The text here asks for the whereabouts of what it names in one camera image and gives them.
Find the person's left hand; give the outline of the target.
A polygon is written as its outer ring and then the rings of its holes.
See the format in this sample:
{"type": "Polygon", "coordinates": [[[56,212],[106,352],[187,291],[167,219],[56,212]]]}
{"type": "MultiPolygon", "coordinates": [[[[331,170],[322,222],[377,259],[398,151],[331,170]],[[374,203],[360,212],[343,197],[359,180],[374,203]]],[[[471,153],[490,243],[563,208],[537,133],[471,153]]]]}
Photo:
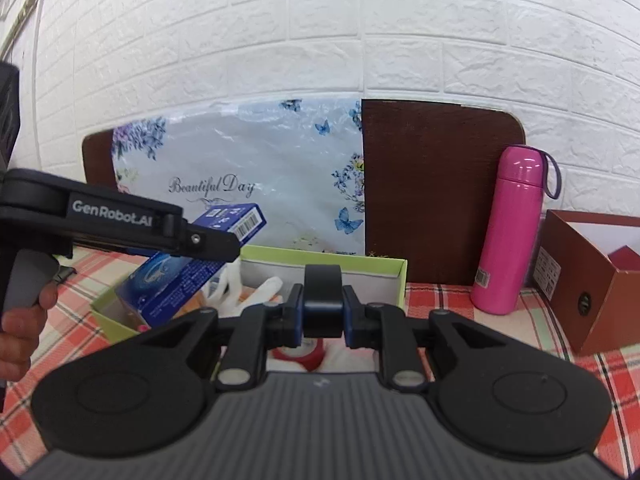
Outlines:
{"type": "Polygon", "coordinates": [[[19,382],[30,369],[30,359],[39,344],[48,313],[58,302],[55,283],[43,287],[38,301],[29,308],[15,308],[2,315],[0,376],[6,382],[19,382]]]}

